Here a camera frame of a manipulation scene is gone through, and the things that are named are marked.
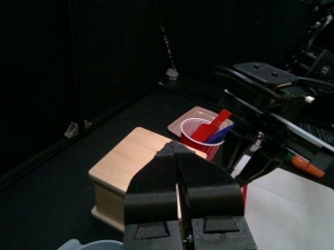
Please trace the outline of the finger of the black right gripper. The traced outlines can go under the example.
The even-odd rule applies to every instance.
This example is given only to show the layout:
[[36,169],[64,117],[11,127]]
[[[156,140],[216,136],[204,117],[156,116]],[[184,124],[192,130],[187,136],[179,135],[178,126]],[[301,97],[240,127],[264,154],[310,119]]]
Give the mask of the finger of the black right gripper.
[[240,128],[232,128],[224,138],[222,146],[222,167],[226,170],[232,170],[242,157],[250,141],[247,134]]
[[243,170],[235,177],[239,185],[244,187],[254,180],[275,170],[282,164],[285,155],[286,150],[280,145],[266,142],[251,155]]

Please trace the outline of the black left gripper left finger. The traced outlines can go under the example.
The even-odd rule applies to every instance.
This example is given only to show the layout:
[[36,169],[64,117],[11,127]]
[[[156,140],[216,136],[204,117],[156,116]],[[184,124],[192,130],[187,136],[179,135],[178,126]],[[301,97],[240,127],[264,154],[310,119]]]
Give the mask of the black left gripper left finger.
[[178,218],[176,150],[172,141],[134,175],[124,206],[124,250],[183,250]]

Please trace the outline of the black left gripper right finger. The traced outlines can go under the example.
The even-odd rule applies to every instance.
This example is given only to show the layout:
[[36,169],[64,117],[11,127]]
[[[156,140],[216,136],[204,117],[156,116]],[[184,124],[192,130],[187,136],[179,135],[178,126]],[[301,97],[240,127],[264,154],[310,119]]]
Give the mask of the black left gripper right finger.
[[183,144],[172,150],[187,250],[256,250],[235,179]]

